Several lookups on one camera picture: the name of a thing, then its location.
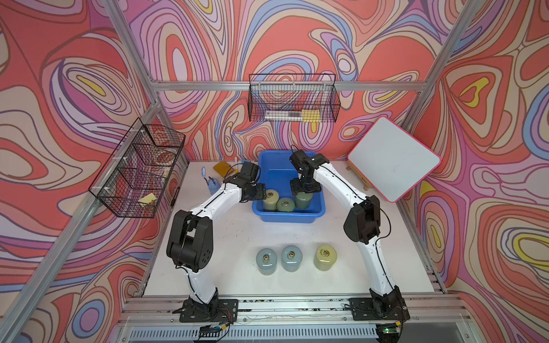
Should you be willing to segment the blue plastic basket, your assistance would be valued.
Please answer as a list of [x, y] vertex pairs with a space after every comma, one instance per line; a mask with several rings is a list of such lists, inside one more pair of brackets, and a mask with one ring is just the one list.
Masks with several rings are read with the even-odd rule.
[[[297, 170], [290, 162], [290, 150], [266, 150], [258, 157], [261, 169], [260, 183], [265, 184], [267, 190], [274, 190], [281, 198], [294, 199], [290, 181], [298, 178]], [[297, 207], [293, 212], [267, 211], [263, 201], [256, 201], [252, 205], [253, 212], [264, 222], [310, 224], [326, 213], [324, 193], [313, 194], [310, 206], [305, 210]]]

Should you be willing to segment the yellow-green tea canister back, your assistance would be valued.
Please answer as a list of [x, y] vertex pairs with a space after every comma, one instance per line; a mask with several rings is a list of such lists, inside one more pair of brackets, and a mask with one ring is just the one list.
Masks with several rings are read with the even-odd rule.
[[322, 244], [316, 249], [313, 262], [318, 270], [326, 272], [334, 266], [336, 261], [337, 251], [331, 245]]

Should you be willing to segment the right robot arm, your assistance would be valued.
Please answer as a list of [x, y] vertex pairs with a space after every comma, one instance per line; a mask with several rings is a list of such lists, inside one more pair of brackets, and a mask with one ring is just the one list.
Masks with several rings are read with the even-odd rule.
[[380, 200], [353, 187], [322, 154], [308, 156], [295, 150], [290, 162], [298, 177], [290, 181], [293, 194], [329, 191], [348, 211], [343, 224], [347, 238], [357, 244], [370, 280], [371, 307], [376, 317], [400, 322], [410, 319], [399, 287], [385, 265], [381, 240], [381, 216], [385, 213]]

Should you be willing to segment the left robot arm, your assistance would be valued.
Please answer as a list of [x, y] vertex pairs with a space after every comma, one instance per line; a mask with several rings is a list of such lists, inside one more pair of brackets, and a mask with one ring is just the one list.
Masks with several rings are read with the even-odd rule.
[[217, 287], [205, 269], [214, 253], [214, 221], [237, 204], [267, 197], [266, 186], [259, 182], [259, 165], [251, 161], [239, 165], [241, 170], [226, 176], [207, 200], [174, 215], [166, 254], [177, 269], [184, 270], [191, 290], [188, 303], [192, 306], [217, 309]]

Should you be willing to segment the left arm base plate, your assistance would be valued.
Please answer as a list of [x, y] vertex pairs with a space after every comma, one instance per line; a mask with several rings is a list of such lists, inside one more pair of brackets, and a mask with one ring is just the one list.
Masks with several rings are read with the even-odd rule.
[[179, 314], [182, 323], [220, 322], [231, 324], [238, 316], [239, 301], [237, 299], [213, 299], [210, 304], [203, 304], [191, 298], [183, 302], [183, 306], [174, 311]]

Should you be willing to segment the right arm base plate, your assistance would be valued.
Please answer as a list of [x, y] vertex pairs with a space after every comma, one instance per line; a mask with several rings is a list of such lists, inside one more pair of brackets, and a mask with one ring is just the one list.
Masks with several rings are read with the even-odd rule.
[[407, 322], [410, 320], [407, 305], [401, 298], [351, 298], [344, 308], [351, 311], [354, 321]]

